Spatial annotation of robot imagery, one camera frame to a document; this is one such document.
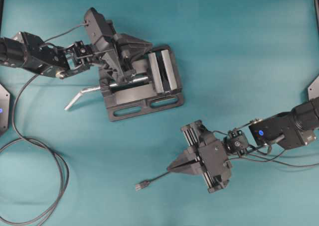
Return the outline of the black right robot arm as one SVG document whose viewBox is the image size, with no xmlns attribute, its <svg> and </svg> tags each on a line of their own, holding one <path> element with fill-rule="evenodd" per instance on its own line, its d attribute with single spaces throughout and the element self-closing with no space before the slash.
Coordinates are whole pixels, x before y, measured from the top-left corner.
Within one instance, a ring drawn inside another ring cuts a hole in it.
<svg viewBox="0 0 319 226">
<path fill-rule="evenodd" d="M 309 85 L 308 98 L 307 102 L 289 112 L 250 121 L 247 126 L 256 146 L 249 144 L 239 127 L 229 131 L 223 140 L 217 139 L 200 120 L 182 127 L 188 148 L 168 166 L 167 171 L 202 175 L 210 193 L 224 189 L 231 177 L 231 155 L 243 158 L 265 146 L 271 151 L 273 144 L 290 150 L 316 139 L 314 130 L 319 127 L 318 79 Z"/>
</svg>

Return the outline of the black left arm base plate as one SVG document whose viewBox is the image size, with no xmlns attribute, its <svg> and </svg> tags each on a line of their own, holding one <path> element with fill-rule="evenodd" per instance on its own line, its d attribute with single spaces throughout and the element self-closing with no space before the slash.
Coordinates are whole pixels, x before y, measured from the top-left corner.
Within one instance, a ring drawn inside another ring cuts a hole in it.
<svg viewBox="0 0 319 226">
<path fill-rule="evenodd" d="M 8 129 L 10 93 L 0 84 L 0 135 Z"/>
</svg>

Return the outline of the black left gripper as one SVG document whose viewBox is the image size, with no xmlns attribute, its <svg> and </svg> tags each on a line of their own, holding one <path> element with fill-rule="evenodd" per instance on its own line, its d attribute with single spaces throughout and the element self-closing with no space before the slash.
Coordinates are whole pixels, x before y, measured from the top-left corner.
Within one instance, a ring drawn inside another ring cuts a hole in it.
<svg viewBox="0 0 319 226">
<path fill-rule="evenodd" d="M 153 44 L 131 35 L 116 33 L 104 49 L 93 46 L 96 53 L 100 53 L 99 60 L 102 61 L 99 66 L 100 81 L 127 83 L 137 73 L 132 62 L 151 50 Z"/>
</svg>

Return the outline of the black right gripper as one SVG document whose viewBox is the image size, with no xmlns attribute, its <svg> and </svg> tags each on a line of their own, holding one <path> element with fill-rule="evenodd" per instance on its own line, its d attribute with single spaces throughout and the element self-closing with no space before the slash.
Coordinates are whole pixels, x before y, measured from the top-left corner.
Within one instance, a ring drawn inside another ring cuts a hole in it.
<svg viewBox="0 0 319 226">
<path fill-rule="evenodd" d="M 214 193 L 226 188 L 231 177 L 231 163 L 228 162 L 225 147 L 213 132 L 197 120 L 181 128 L 188 143 L 177 159 L 167 170 L 173 173 L 202 175 L 208 192 Z"/>
</svg>

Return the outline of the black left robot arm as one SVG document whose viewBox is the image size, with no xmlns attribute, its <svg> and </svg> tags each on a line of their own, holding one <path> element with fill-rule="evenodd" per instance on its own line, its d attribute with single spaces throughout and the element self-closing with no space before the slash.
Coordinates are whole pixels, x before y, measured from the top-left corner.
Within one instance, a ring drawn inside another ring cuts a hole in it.
<svg viewBox="0 0 319 226">
<path fill-rule="evenodd" d="M 14 39 L 1 38 L 0 63 L 46 77 L 65 79 L 98 66 L 106 78 L 122 85 L 131 82 L 136 70 L 133 62 L 153 51 L 150 42 L 110 31 L 97 41 L 76 41 L 69 47 L 45 43 L 39 36 L 19 32 Z"/>
</svg>

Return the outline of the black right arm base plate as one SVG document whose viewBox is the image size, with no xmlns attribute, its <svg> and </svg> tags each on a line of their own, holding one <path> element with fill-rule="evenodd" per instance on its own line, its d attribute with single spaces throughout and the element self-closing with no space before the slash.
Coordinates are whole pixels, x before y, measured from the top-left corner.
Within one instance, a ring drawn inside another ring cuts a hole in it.
<svg viewBox="0 0 319 226">
<path fill-rule="evenodd" d="M 319 96 L 319 76 L 317 76 L 308 87 L 308 99 L 312 100 Z"/>
</svg>

